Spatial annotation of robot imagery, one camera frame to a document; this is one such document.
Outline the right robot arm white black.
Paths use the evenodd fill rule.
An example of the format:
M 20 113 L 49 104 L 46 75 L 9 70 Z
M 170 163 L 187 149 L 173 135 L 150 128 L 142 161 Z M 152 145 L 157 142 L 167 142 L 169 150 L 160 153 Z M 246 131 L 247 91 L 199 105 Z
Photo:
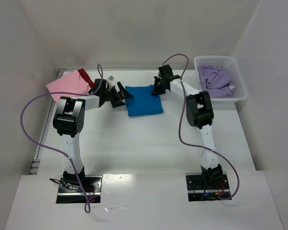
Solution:
M 194 127 L 203 140 L 201 158 L 201 182 L 205 189 L 214 186 L 223 176 L 219 158 L 215 153 L 215 144 L 212 135 L 214 111 L 209 93 L 200 91 L 185 83 L 182 77 L 174 75 L 170 65 L 158 67 L 158 75 L 152 95 L 162 95 L 171 91 L 183 99 L 183 111 L 190 126 Z

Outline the blue t shirt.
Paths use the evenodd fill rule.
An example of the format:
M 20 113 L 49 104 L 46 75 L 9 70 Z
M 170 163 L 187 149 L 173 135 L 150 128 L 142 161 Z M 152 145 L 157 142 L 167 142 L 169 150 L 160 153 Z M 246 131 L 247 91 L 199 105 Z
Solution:
M 125 99 L 128 116 L 139 117 L 157 115 L 163 113 L 159 95 L 152 95 L 153 85 L 149 86 L 126 86 L 133 98 Z

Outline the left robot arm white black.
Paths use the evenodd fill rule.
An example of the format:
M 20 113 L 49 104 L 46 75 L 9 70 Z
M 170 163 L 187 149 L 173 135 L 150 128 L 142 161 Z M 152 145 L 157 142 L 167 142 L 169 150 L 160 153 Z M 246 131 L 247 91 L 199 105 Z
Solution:
M 95 87 L 88 95 L 74 98 L 61 96 L 54 115 L 53 126 L 60 136 L 65 153 L 65 168 L 63 184 L 80 186 L 85 182 L 84 164 L 80 153 L 80 132 L 84 127 L 84 117 L 87 110 L 100 108 L 105 102 L 110 102 L 113 108 L 125 105 L 124 100 L 132 99 L 121 82 L 118 88 L 112 84 L 112 78 L 96 79 Z

